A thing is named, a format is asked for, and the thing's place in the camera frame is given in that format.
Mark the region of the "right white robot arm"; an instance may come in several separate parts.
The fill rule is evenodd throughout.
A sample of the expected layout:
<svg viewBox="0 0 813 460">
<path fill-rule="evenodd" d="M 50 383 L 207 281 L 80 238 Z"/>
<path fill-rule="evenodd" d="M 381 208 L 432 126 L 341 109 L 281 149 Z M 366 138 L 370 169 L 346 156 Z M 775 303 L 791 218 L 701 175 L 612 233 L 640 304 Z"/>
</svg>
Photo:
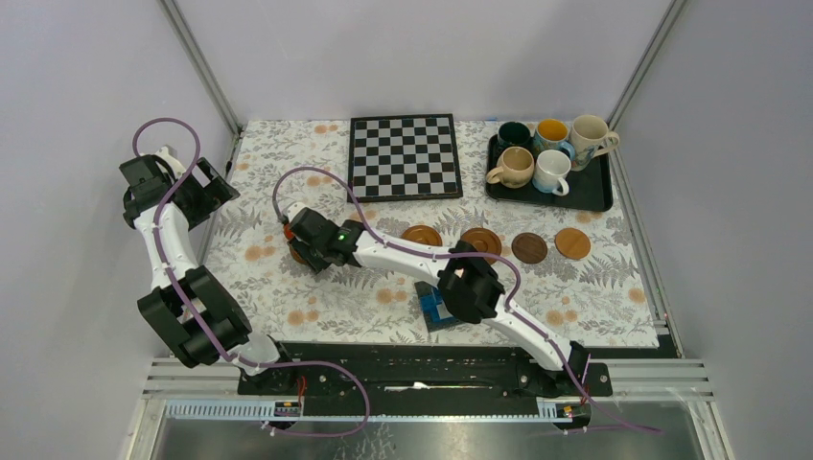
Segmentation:
<svg viewBox="0 0 813 460">
<path fill-rule="evenodd" d="M 428 283 L 448 312 L 470 324 L 485 324 L 509 337 L 549 374 L 559 393 L 572 395 L 588 381 L 590 356 L 580 344 L 550 330 L 514 299 L 489 265 L 491 255 L 459 241 L 454 247 L 422 245 L 379 235 L 366 223 L 338 225 L 301 203 L 280 217 L 289 244 L 314 272 L 336 265 L 382 269 Z"/>
</svg>

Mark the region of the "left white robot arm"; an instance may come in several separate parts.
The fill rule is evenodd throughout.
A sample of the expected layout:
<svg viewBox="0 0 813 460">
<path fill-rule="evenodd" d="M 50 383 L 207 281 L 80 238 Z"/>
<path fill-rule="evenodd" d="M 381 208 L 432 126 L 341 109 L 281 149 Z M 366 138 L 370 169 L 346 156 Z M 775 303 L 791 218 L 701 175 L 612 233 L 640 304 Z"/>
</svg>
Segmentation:
<svg viewBox="0 0 813 460">
<path fill-rule="evenodd" d="M 151 290 L 138 300 L 138 310 L 185 366 L 211 365 L 229 355 L 246 375 L 261 373 L 273 393 L 287 393 L 297 381 L 295 365 L 281 358 L 269 336 L 253 331 L 238 302 L 197 261 L 190 231 L 240 194 L 206 159 L 196 165 L 207 185 L 188 173 L 169 146 L 120 167 L 128 182 L 124 219 L 142 236 L 151 263 Z"/>
</svg>

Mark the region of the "light orange coaster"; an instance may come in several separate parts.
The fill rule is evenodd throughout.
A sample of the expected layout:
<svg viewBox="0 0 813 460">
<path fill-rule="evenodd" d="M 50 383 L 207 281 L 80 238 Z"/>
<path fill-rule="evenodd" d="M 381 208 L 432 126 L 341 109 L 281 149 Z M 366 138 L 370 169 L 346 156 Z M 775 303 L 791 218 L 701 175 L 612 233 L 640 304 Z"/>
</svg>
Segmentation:
<svg viewBox="0 0 813 460">
<path fill-rule="evenodd" d="M 573 227 L 564 228 L 554 238 L 557 250 L 571 260 L 586 258 L 592 249 L 589 237 L 581 230 Z"/>
</svg>

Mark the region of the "lego brick model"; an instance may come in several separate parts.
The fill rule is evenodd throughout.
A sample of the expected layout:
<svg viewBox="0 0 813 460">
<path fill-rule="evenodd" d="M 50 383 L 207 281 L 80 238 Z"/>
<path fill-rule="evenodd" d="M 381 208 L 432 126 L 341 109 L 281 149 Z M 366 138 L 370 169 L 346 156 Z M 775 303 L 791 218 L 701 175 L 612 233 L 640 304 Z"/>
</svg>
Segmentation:
<svg viewBox="0 0 813 460">
<path fill-rule="evenodd" d="M 417 282 L 414 287 L 429 332 L 447 330 L 463 324 L 448 311 L 436 287 L 425 282 Z"/>
</svg>

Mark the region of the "cream tall mug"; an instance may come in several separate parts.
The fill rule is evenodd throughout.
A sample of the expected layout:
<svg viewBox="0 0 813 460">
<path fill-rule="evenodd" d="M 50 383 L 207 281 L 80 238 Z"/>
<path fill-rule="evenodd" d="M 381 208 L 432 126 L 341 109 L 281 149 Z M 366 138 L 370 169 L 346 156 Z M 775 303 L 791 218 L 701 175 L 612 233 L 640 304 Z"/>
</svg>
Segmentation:
<svg viewBox="0 0 813 460">
<path fill-rule="evenodd" d="M 572 121 L 569 143 L 575 151 L 571 170 L 581 172 L 594 158 L 616 150 L 620 138 L 602 118 L 584 114 Z"/>
</svg>

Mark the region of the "black white chessboard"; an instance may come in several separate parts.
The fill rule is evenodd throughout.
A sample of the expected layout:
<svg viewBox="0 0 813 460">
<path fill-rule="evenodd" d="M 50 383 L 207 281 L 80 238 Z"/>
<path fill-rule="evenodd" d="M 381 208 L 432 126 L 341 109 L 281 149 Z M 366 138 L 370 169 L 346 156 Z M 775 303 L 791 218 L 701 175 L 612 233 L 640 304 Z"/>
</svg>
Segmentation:
<svg viewBox="0 0 813 460">
<path fill-rule="evenodd" d="M 463 197 L 451 113 L 357 117 L 349 135 L 347 183 L 357 201 Z"/>
</svg>

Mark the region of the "beige round mug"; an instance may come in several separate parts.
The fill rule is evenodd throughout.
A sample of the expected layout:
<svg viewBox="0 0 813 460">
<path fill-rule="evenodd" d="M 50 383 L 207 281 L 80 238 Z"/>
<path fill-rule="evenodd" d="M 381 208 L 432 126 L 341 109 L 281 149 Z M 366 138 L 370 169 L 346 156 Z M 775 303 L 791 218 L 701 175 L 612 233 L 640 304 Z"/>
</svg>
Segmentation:
<svg viewBox="0 0 813 460">
<path fill-rule="evenodd" d="M 504 150 L 497 165 L 486 174 L 487 184 L 501 184 L 509 189 L 519 189 L 528 184 L 535 171 L 532 153 L 523 147 Z"/>
</svg>

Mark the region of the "dark walnut coaster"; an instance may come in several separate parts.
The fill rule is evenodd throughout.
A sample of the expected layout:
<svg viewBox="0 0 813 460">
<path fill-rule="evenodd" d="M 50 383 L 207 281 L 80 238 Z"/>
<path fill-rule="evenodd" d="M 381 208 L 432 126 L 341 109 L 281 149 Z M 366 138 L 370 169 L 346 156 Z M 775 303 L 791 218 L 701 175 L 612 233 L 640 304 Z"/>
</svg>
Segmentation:
<svg viewBox="0 0 813 460">
<path fill-rule="evenodd" d="M 545 240 L 529 232 L 517 235 L 511 242 L 511 250 L 518 260 L 530 265 L 542 262 L 548 254 Z"/>
</svg>

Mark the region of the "blue mug yellow inside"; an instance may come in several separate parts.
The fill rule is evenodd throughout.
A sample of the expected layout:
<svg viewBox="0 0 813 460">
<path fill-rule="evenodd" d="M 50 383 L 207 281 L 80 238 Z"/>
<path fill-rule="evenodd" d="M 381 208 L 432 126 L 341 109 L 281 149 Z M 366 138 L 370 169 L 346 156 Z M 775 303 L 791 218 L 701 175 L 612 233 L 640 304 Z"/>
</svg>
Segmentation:
<svg viewBox="0 0 813 460">
<path fill-rule="evenodd" d="M 532 139 L 532 154 L 537 157 L 545 150 L 559 150 L 573 160 L 575 150 L 568 141 L 568 125 L 557 119 L 544 119 L 536 125 Z"/>
</svg>

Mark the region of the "dark green mug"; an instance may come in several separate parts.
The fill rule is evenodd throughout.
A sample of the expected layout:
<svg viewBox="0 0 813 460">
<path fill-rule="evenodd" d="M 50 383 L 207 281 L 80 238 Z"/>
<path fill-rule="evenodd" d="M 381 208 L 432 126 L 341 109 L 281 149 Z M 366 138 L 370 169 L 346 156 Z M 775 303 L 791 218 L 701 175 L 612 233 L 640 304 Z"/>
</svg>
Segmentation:
<svg viewBox="0 0 813 460">
<path fill-rule="evenodd" d="M 500 155 L 511 147 L 532 150 L 532 133 L 527 125 L 520 122 L 506 122 L 499 127 L 496 154 Z"/>
</svg>

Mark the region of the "black cup tray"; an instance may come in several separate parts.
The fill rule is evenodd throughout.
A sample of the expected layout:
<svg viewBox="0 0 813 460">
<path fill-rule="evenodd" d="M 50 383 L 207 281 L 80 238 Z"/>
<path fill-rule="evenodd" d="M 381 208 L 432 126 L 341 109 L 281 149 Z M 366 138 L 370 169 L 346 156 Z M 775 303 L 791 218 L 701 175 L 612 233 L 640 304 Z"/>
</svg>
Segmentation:
<svg viewBox="0 0 813 460">
<path fill-rule="evenodd" d="M 497 200 L 572 210 L 606 212 L 613 207 L 613 180 L 607 156 L 593 160 L 581 172 L 570 172 L 566 181 L 569 193 L 565 196 L 541 193 L 531 183 L 518 189 L 507 188 L 501 183 L 486 183 L 485 192 Z"/>
</svg>

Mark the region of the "white mug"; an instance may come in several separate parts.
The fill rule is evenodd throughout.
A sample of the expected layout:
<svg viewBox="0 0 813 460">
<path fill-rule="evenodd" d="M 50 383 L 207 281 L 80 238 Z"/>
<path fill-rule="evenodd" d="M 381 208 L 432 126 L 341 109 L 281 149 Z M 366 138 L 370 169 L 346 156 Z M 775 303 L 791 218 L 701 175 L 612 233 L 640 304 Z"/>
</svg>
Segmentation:
<svg viewBox="0 0 813 460">
<path fill-rule="evenodd" d="M 556 149 L 544 150 L 536 159 L 531 183 L 543 194 L 567 196 L 569 194 L 567 176 L 570 168 L 571 160 L 567 154 Z"/>
</svg>

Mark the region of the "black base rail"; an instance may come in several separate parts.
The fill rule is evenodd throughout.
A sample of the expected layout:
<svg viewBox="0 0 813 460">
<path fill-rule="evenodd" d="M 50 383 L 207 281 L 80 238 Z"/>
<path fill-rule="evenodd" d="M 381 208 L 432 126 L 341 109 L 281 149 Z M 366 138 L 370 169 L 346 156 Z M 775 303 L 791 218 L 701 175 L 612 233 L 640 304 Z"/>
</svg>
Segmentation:
<svg viewBox="0 0 813 460">
<path fill-rule="evenodd" d="M 291 368 L 245 377 L 226 363 L 187 369 L 157 363 L 151 389 L 195 397 L 300 400 L 307 416 L 525 416 L 539 399 L 585 403 L 618 396 L 609 364 L 625 358 L 673 357 L 671 350 L 593 348 L 564 371 L 546 371 L 514 346 L 295 343 L 284 345 Z"/>
</svg>

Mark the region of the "floral tablecloth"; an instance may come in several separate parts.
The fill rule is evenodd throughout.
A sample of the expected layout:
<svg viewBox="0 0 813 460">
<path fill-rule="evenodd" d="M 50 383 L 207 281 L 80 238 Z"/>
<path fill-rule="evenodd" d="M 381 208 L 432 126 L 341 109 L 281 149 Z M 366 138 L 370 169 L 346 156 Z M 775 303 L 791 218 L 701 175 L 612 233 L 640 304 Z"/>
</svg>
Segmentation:
<svg viewBox="0 0 813 460">
<path fill-rule="evenodd" d="M 463 197 L 366 203 L 356 209 L 338 180 L 346 174 L 350 127 L 345 121 L 252 121 L 231 175 L 240 197 L 222 207 L 207 268 L 240 303 L 255 330 L 277 340 L 498 345 L 505 337 L 483 325 L 429 332 L 411 278 L 369 268 L 331 267 L 314 274 L 290 255 L 271 201 L 302 202 L 328 219 L 368 218 L 400 236 L 424 224 L 447 246 L 482 227 L 502 242 L 495 269 L 516 301 L 554 332 L 587 347 L 650 348 L 658 343 L 630 227 L 622 209 L 598 212 L 494 200 L 485 192 L 485 153 L 494 122 L 454 125 Z M 554 238 L 583 231 L 592 249 L 564 257 Z M 541 236 L 538 264 L 518 260 L 511 242 Z"/>
</svg>

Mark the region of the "brown wooden ringed coaster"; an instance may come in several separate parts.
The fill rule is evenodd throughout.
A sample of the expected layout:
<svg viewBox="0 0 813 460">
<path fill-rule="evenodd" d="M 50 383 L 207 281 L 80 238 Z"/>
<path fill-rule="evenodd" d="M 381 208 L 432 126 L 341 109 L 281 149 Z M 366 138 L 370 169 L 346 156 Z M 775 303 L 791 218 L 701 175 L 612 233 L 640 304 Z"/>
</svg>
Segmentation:
<svg viewBox="0 0 813 460">
<path fill-rule="evenodd" d="M 406 229 L 401 239 L 416 242 L 429 246 L 443 246 L 443 240 L 439 232 L 427 225 L 413 225 Z"/>
<path fill-rule="evenodd" d="M 305 265 L 307 262 L 299 255 L 299 253 L 293 248 L 292 245 L 289 246 L 290 255 L 292 258 L 298 262 L 299 264 Z"/>
<path fill-rule="evenodd" d="M 487 228 L 477 227 L 467 230 L 460 239 L 472 245 L 477 252 L 490 253 L 500 256 L 502 242 L 499 236 Z"/>
</svg>

